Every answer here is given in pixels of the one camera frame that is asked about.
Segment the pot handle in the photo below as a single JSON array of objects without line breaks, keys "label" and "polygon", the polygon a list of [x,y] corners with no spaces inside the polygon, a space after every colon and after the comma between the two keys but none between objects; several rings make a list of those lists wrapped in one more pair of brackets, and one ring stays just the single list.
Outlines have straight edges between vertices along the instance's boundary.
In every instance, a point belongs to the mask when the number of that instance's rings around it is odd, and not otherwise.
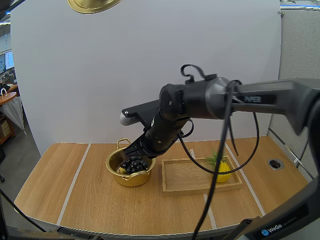
[{"label": "pot handle", "polygon": [[129,144],[131,144],[130,140],[128,138],[120,138],[117,142],[116,142],[116,148],[119,148],[119,143],[122,141],[127,141]]},{"label": "pot handle", "polygon": [[135,173],[130,174],[129,178],[126,178],[124,176],[122,178],[124,180],[126,180],[126,181],[130,181],[134,177],[138,177],[138,176],[141,176],[141,175],[149,175],[149,174],[150,174],[150,172],[147,172],[147,171],[139,171],[139,172],[135,172]]}]

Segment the wego logo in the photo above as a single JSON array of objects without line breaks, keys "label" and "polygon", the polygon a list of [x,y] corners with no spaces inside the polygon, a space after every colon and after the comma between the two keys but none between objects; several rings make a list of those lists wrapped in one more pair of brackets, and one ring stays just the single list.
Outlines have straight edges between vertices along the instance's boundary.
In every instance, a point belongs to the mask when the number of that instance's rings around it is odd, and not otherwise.
[{"label": "wego logo", "polygon": [[271,227],[271,228],[269,228],[268,230],[263,229],[263,230],[261,231],[261,233],[262,233],[262,235],[264,235],[264,236],[268,236],[269,233],[273,233],[273,232],[277,231],[277,230],[280,229],[280,228],[282,228],[282,225],[281,225],[281,224],[275,225],[274,227]]}]

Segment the gray floor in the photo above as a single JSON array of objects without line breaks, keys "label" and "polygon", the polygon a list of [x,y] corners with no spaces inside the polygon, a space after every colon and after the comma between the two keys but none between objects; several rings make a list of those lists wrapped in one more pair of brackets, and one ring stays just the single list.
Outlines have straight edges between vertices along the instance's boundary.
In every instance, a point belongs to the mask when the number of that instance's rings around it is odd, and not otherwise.
[{"label": "gray floor", "polygon": [[[26,120],[24,122],[26,135],[16,128],[16,137],[10,137],[2,145],[5,159],[0,164],[0,174],[5,178],[5,182],[0,182],[0,188],[12,201],[16,199],[20,189],[41,157],[28,122]],[[8,226],[38,230],[20,216],[3,197],[1,201]]]}]

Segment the grape bunch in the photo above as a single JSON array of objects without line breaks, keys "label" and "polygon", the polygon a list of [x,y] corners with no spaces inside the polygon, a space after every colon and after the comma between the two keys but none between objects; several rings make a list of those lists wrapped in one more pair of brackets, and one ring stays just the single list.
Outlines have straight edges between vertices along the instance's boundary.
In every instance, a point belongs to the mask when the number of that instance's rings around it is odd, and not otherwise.
[{"label": "grape bunch", "polygon": [[149,163],[142,160],[141,156],[133,156],[129,157],[128,160],[123,161],[120,167],[125,169],[126,173],[130,175],[143,170],[147,170],[149,167]]}]

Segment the wooden tray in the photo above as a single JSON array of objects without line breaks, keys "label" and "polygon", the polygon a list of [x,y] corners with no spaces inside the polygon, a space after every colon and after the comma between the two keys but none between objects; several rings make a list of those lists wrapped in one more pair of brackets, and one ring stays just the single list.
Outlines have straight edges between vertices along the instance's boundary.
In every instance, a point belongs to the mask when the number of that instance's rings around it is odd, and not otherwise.
[{"label": "wooden tray", "polygon": [[[230,169],[235,169],[228,156],[223,159]],[[205,158],[195,159],[202,166],[210,169],[212,166]],[[189,158],[162,160],[162,196],[187,196],[207,194],[209,192],[212,174],[197,167]],[[215,185],[214,192],[224,192],[242,187],[238,172],[231,173],[228,181]]]}]

